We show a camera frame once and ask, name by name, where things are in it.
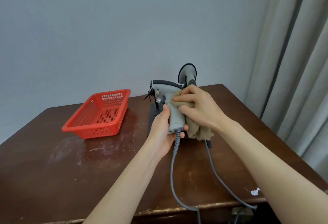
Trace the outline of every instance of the cleaning rag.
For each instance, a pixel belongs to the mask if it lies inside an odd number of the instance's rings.
[[[176,92],[174,96],[180,96],[182,90]],[[189,106],[191,108],[195,107],[194,102],[175,102],[171,100],[171,104],[174,107],[179,106]],[[187,134],[189,138],[196,138],[198,140],[210,140],[212,136],[214,136],[212,130],[208,127],[204,127],[193,121],[191,118],[186,116],[186,124],[188,125],[189,129],[187,130]]]

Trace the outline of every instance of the person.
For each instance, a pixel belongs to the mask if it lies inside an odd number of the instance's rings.
[[[179,110],[200,125],[216,131],[243,161],[282,224],[327,223],[328,195],[296,172],[250,135],[239,123],[228,118],[211,95],[190,85],[173,101],[195,102],[195,108]],[[156,165],[170,150],[173,134],[167,134],[170,108],[154,119],[144,145],[117,181],[84,221],[128,224],[154,173]]]

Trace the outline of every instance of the hand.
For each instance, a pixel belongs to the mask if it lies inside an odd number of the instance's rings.
[[[195,102],[195,108],[179,106],[179,110],[202,126],[218,128],[220,118],[225,116],[211,95],[195,85],[186,87],[180,96],[173,97],[172,100]]]
[[[169,152],[172,143],[175,140],[175,134],[167,134],[167,131],[169,130],[170,113],[170,108],[167,105],[164,105],[163,111],[154,119],[146,141],[155,145],[155,150],[158,152],[160,158],[164,157]],[[188,126],[184,125],[183,129],[185,131],[188,130]],[[184,133],[182,132],[180,136],[181,138],[184,138]]]

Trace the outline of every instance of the brown tabletop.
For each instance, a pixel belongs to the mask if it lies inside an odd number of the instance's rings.
[[[322,190],[327,183],[224,85],[201,87],[256,139]],[[47,223],[88,216],[147,137],[149,100],[129,98],[116,136],[84,140],[61,127],[80,104],[43,111],[0,145],[0,223]],[[264,202],[238,156],[217,134],[210,149],[217,173],[248,203]],[[136,216],[184,209],[170,188],[170,151],[158,164]],[[212,172],[204,142],[183,140],[174,164],[174,187],[187,205],[201,209],[239,205]]]

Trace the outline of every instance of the red plastic basket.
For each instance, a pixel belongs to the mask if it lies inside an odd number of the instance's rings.
[[[63,126],[81,138],[113,136],[118,133],[128,108],[130,89],[91,95]]]

